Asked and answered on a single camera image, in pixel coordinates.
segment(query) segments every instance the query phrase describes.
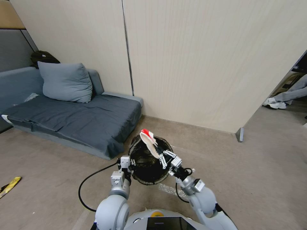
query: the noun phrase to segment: beige wall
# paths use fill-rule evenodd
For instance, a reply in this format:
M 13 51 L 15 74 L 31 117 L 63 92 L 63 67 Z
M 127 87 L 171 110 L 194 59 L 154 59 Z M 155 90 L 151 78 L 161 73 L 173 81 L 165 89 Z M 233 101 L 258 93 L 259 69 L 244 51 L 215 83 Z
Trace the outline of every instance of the beige wall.
M 242 127 L 307 48 L 307 1 L 124 0 L 147 115 Z
M 9 1 L 0 0 L 0 29 L 24 29 L 25 26 Z
M 131 94 L 120 0 L 11 0 L 34 42 Z M 307 48 L 307 1 L 124 0 L 144 113 L 236 132 Z
M 121 0 L 11 0 L 40 50 L 96 69 L 106 91 L 132 94 Z

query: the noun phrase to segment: gray blanket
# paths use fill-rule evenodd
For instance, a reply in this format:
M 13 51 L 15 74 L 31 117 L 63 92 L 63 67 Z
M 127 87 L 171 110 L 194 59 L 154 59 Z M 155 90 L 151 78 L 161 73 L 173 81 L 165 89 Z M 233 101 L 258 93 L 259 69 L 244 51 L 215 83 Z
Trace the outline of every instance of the gray blanket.
M 97 95 L 89 103 L 38 96 L 3 112 L 8 119 L 38 125 L 98 149 L 113 158 L 141 116 L 141 104 L 121 97 Z

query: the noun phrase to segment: gray carpet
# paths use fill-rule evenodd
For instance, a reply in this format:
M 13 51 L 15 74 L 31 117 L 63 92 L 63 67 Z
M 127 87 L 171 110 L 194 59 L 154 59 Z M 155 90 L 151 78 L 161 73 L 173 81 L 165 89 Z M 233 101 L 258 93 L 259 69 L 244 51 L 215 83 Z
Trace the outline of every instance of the gray carpet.
M 165 138 L 185 167 L 211 188 L 239 229 L 307 229 L 306 107 L 287 111 L 260 108 L 245 127 L 245 140 L 234 134 L 142 117 L 142 128 Z M 0 199 L 1 229 L 90 229 L 94 213 L 78 200 L 80 182 L 107 161 L 34 135 L 11 129 L 0 134 L 0 186 L 15 176 L 22 181 Z M 89 179 L 84 201 L 96 208 L 110 190 L 110 168 Z M 162 184 L 174 187 L 168 177 Z M 131 212 L 161 208 L 197 220 L 189 204 L 161 190 L 132 181 Z

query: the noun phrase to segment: gray pants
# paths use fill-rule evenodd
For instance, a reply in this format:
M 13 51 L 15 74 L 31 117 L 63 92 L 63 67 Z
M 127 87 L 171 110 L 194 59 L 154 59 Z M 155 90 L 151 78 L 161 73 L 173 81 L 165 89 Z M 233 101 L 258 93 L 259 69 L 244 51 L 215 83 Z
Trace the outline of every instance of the gray pants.
M 292 100 L 307 96 L 307 74 L 301 77 L 288 91 L 276 95 L 277 102 L 291 104 Z

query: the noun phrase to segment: gray pillow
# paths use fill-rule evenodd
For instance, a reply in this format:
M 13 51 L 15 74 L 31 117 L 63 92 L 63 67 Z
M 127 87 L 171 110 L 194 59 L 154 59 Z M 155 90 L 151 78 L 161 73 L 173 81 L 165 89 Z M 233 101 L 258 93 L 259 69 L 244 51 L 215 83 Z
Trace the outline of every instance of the gray pillow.
M 38 62 L 38 67 L 44 79 L 43 94 L 46 97 L 82 103 L 91 100 L 92 82 L 82 63 L 53 64 Z

